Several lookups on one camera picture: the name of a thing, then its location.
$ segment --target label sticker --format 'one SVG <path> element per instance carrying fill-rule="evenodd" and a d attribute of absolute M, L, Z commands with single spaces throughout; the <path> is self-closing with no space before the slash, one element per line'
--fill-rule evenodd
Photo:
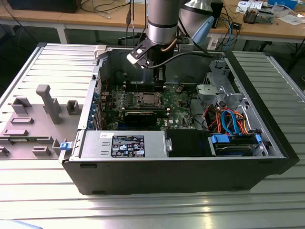
<path fill-rule="evenodd" d="M 106 132 L 102 132 L 101 134 L 100 134 L 100 138 L 112 138 L 113 137 L 113 135 L 114 135 L 114 133 L 106 133 Z"/>
<path fill-rule="evenodd" d="M 112 137 L 112 157 L 145 157 L 144 136 Z"/>

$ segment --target metal bracket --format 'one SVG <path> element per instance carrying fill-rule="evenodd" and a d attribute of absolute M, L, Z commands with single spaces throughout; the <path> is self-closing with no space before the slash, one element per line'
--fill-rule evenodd
<path fill-rule="evenodd" d="M 171 152 L 173 150 L 172 140 L 170 138 L 165 140 L 165 147 L 167 152 Z"/>

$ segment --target wooden table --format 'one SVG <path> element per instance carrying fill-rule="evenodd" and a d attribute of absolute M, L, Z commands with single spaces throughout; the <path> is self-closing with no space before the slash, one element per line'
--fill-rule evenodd
<path fill-rule="evenodd" d="M 110 3 L 111 0 L 94 0 L 94 4 Z M 274 42 L 294 42 L 300 43 L 305 37 L 305 25 L 297 26 L 290 25 L 279 19 L 275 19 L 273 24 L 247 24 L 243 22 L 243 14 L 235 14 L 238 0 L 225 0 L 226 8 L 229 15 L 235 22 L 242 24 L 239 40 L 260 40 L 260 41 L 274 41 Z M 124 0 L 115 2 L 110 6 L 99 7 L 100 10 L 106 10 L 118 5 L 126 4 Z M 60 13 L 60 12 L 44 12 L 31 10 L 12 10 L 8 3 L 6 3 L 9 11 L 18 19 L 22 25 L 37 26 L 37 27 L 51 27 L 56 28 L 59 34 L 61 43 L 67 43 L 65 29 L 83 29 L 96 31 L 125 31 L 126 30 L 126 15 L 129 9 L 128 6 L 120 7 L 110 11 L 110 19 L 102 17 L 97 13 L 85 12 L 78 9 L 75 14 Z M 84 8 L 92 10 L 92 4 L 89 1 L 84 4 Z M 304 10 L 305 7 L 297 7 L 296 10 Z M 140 32 L 144 28 L 144 4 L 135 4 L 135 32 Z M 8 25 L 18 25 L 17 22 L 6 12 L 0 3 L 0 23 Z M 227 28 L 222 21 L 219 22 L 216 29 L 211 29 L 209 37 L 212 40 L 222 38 L 227 33 Z"/>

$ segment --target paper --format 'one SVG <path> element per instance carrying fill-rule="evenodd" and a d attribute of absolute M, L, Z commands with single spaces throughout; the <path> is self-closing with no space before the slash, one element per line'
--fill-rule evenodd
<path fill-rule="evenodd" d="M 256 2 L 240 1 L 237 5 L 236 12 L 246 13 L 248 7 L 252 9 L 260 10 L 262 8 L 262 5 L 263 5 L 263 1 L 256 1 Z"/>
<path fill-rule="evenodd" d="M 302 19 L 300 19 L 300 18 L 298 18 L 296 16 L 293 16 L 293 15 L 283 16 L 283 17 L 279 18 L 279 20 L 287 22 L 287 23 L 289 23 L 291 25 L 298 25 L 298 24 L 302 23 Z"/>

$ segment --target connector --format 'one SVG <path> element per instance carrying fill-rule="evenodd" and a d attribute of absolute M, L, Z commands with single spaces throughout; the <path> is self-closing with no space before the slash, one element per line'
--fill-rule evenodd
<path fill-rule="evenodd" d="M 129 26 L 132 22 L 132 12 L 129 10 L 126 16 L 126 25 Z"/>

